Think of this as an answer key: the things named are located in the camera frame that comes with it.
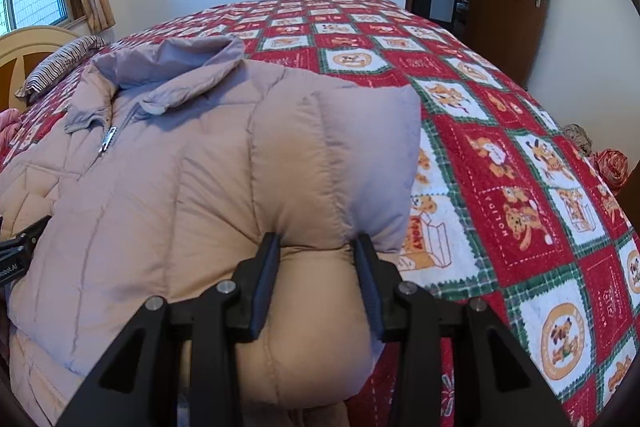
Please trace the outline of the beige quilted down jacket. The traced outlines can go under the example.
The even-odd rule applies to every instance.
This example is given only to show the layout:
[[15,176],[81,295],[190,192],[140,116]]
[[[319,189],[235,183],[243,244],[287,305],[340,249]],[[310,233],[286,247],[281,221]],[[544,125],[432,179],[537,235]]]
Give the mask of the beige quilted down jacket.
[[17,401],[53,425],[146,299],[198,297],[273,232],[266,325],[238,350],[244,417],[346,425],[382,350],[350,242],[404,243],[420,120],[410,87],[256,62],[234,37],[93,57],[65,116],[1,173],[3,237],[48,219],[8,291]]

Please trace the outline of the pile of clothes on floor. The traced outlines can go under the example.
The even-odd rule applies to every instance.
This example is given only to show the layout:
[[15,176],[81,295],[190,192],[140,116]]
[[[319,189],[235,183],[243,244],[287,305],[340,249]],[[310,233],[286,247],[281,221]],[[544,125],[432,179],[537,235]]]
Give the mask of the pile of clothes on floor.
[[579,124],[567,124],[562,127],[562,132],[565,138],[577,148],[579,154],[585,157],[591,167],[600,174],[608,188],[617,194],[628,180],[627,156],[614,148],[595,150],[586,130]]

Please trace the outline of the pink folded quilt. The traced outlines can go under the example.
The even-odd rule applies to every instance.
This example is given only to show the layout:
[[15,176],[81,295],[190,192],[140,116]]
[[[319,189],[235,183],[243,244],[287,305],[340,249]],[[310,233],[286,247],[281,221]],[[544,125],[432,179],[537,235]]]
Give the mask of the pink folded quilt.
[[0,113],[0,148],[6,147],[21,128],[22,113],[17,108],[7,108]]

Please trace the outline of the red cartoon patchwork bedspread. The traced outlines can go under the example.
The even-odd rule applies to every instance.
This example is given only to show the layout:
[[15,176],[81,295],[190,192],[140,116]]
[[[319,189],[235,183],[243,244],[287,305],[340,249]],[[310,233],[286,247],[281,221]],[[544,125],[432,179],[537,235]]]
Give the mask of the red cartoon patchwork bedspread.
[[[639,351],[639,239],[614,194],[553,118],[498,67],[383,0],[214,6],[111,44],[230,35],[249,60],[419,97],[420,150],[404,243],[386,255],[438,297],[488,301],[560,399],[593,424]],[[24,116],[1,173],[66,114],[79,66]],[[390,410],[380,353],[346,401],[357,426]]]

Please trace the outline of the striped pillow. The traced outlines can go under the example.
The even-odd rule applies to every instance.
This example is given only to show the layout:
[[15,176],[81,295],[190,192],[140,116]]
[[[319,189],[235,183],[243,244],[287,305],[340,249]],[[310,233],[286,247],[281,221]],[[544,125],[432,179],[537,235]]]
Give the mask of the striped pillow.
[[82,36],[44,58],[26,77],[14,95],[27,105],[51,91],[73,69],[110,43],[99,36]]

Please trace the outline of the cream and wood headboard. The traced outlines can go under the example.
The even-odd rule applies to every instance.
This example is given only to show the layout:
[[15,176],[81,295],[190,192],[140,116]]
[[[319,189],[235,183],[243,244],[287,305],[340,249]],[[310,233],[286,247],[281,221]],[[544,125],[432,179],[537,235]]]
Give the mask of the cream and wood headboard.
[[27,76],[48,55],[78,38],[65,28],[30,26],[9,32],[0,41],[0,110],[17,108],[26,103],[14,93],[23,86]]

